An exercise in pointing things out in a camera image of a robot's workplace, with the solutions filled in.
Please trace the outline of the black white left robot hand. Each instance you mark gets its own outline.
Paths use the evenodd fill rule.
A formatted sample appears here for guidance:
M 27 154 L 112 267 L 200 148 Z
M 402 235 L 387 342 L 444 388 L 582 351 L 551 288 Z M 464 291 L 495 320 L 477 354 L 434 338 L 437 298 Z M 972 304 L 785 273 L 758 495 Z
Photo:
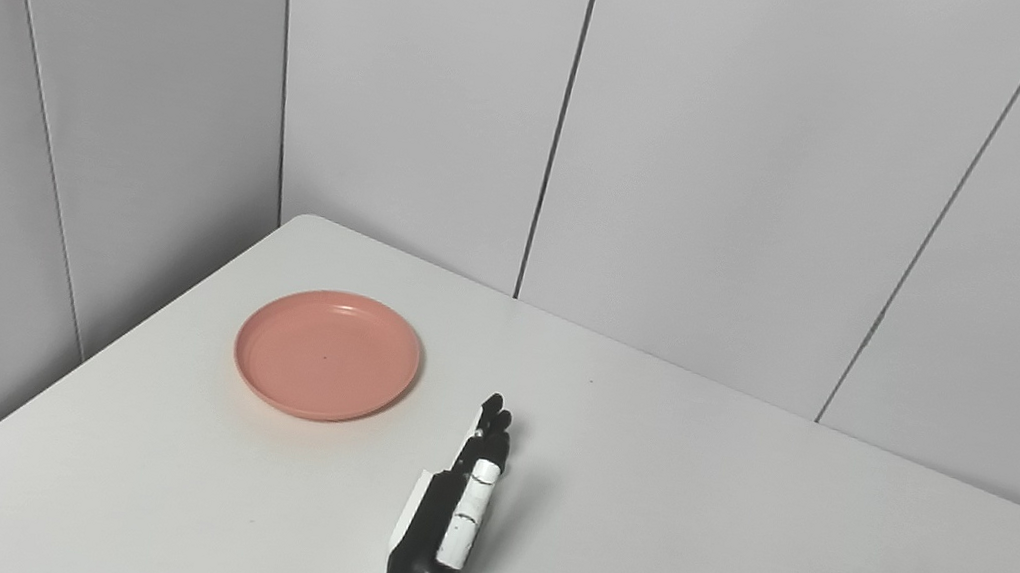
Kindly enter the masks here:
M 503 396 L 484 399 L 476 423 L 444 471 L 422 473 L 385 573 L 462 573 L 512 452 Z

